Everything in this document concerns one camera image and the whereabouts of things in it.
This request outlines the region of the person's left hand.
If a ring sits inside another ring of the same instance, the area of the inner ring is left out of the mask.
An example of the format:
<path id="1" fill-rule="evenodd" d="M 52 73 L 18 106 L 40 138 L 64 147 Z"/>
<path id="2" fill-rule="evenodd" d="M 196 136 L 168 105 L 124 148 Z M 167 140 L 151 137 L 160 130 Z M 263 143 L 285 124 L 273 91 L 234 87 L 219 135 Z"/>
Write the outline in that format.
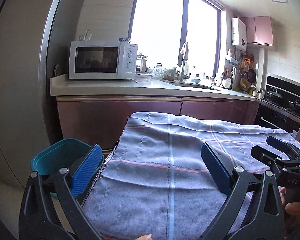
<path id="1" fill-rule="evenodd" d="M 108 236 L 102 236 L 105 240 L 117 240 L 117 239 L 115 239 L 115 238 L 113 238 L 113 237 L 108 237 Z M 140 236 L 140 237 L 138 237 L 136 240 L 153 240 L 152 239 L 152 235 L 150 234 L 150 235 L 143 235 L 143 236 Z"/>

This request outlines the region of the person's right hand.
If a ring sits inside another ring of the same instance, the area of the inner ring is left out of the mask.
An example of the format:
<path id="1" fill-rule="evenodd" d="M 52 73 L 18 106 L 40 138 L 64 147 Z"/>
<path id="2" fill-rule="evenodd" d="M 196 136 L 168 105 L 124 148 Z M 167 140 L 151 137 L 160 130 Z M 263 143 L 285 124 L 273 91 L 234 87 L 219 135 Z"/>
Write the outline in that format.
<path id="1" fill-rule="evenodd" d="M 298 226 L 300 226 L 300 202 L 286 203 L 285 200 L 286 188 L 282 187 L 280 189 L 281 202 L 285 211 L 290 218 L 285 222 L 285 227 L 287 232 L 294 231 Z"/>

